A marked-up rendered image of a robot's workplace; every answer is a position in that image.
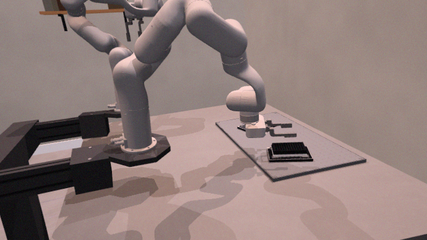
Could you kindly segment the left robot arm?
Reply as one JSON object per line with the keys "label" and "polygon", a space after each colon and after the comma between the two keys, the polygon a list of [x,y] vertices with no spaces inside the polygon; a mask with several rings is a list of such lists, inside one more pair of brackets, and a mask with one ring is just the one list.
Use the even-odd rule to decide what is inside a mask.
{"label": "left robot arm", "polygon": [[[115,65],[131,56],[133,52],[116,39],[111,34],[107,34],[98,29],[86,19],[87,0],[60,0],[67,11],[67,20],[71,29],[100,52],[107,52],[109,63],[113,72]],[[95,3],[115,4],[123,6],[128,12],[136,16],[154,17],[163,6],[162,0],[135,0],[135,7],[127,0],[90,0]],[[117,90],[115,88],[116,103],[108,104],[108,108],[115,108],[115,112],[120,112]]]}

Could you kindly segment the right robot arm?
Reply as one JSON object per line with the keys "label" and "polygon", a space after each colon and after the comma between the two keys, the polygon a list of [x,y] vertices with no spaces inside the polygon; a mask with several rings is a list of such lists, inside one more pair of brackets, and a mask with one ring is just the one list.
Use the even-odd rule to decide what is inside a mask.
{"label": "right robot arm", "polygon": [[121,145],[126,153],[145,153],[157,146],[151,133],[144,82],[168,56],[172,42],[185,24],[193,36],[220,52],[227,74],[250,85],[230,92],[227,108],[240,111],[240,121],[244,123],[259,121],[259,112],[265,109],[264,82],[248,64],[247,36],[241,24],[218,16],[209,0],[168,0],[135,42],[132,56],[118,62],[112,73],[123,136],[111,139],[111,143]]}

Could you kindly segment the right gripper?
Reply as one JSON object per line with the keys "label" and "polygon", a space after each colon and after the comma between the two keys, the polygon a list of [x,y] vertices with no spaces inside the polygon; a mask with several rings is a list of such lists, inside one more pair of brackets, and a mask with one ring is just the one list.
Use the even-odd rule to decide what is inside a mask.
{"label": "right gripper", "polygon": [[[240,121],[241,122],[241,121]],[[246,126],[246,137],[247,138],[260,138],[266,135],[266,132],[270,130],[270,136],[284,136],[284,137],[296,137],[296,132],[293,133],[274,133],[274,127],[268,126],[281,126],[281,128],[292,128],[292,123],[272,123],[271,118],[264,120],[262,115],[259,115],[259,121],[253,123],[244,123]]]}

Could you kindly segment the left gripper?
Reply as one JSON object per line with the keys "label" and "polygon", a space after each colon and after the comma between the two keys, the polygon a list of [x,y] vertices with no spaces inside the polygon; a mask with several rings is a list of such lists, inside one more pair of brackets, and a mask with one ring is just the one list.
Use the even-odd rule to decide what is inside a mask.
{"label": "left gripper", "polygon": [[[135,7],[135,1],[134,1],[134,3],[129,3],[129,4]],[[133,20],[135,20],[135,19],[139,20],[139,22],[138,22],[138,25],[139,25],[138,36],[140,37],[140,36],[141,36],[141,34],[142,34],[142,31],[141,31],[141,24],[143,24],[143,23],[144,23],[144,21],[143,21],[143,19],[142,19],[142,18],[143,18],[144,16],[136,16],[136,15],[133,15],[133,14],[131,14],[130,12],[128,12],[125,8],[124,8],[124,13],[125,13],[126,18],[128,18],[128,21],[131,21],[131,22],[126,22],[126,23],[125,23],[125,25],[126,25],[126,31],[127,31],[127,33],[126,33],[127,41],[131,41],[131,37],[130,37],[130,33],[129,33],[129,29],[128,29],[128,25],[132,25],[132,24],[133,24],[133,22],[132,22],[132,21],[133,21]]]}

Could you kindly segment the black rectangular frame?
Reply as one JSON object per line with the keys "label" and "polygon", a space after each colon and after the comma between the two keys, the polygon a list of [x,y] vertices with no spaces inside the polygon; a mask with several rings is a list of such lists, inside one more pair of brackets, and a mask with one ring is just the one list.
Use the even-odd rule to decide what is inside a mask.
{"label": "black rectangular frame", "polygon": [[285,158],[279,158],[279,157],[273,157],[272,149],[271,147],[267,147],[268,150],[268,157],[269,162],[296,162],[296,161],[313,161],[313,157],[308,149],[307,146],[305,146],[307,149],[307,156],[302,157],[285,157]]}

